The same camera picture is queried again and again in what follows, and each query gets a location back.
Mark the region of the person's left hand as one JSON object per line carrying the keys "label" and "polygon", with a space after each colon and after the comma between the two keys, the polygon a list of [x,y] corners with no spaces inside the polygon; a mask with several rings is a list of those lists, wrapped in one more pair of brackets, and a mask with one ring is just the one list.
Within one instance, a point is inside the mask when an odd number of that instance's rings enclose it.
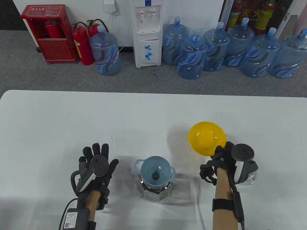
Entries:
{"label": "person's left hand", "polygon": [[78,197],[78,208],[90,208],[95,211],[104,209],[108,203],[110,191],[108,189],[112,174],[119,163],[118,159],[109,160],[109,145],[100,146],[98,143],[92,147],[83,148],[83,156],[79,158],[80,175],[78,183],[71,176],[74,193]]}

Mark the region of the person's right hand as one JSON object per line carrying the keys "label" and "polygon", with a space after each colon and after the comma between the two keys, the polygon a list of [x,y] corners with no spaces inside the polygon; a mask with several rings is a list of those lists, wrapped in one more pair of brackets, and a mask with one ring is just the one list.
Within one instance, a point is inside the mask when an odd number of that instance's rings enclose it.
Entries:
{"label": "person's right hand", "polygon": [[217,146],[214,155],[206,164],[200,166],[200,177],[208,183],[216,185],[217,179],[213,177],[217,176],[217,169],[225,169],[227,171],[228,179],[230,180],[230,186],[235,186],[234,174],[236,171],[236,161],[231,156],[231,150],[235,145],[231,142],[226,142],[226,146]]}

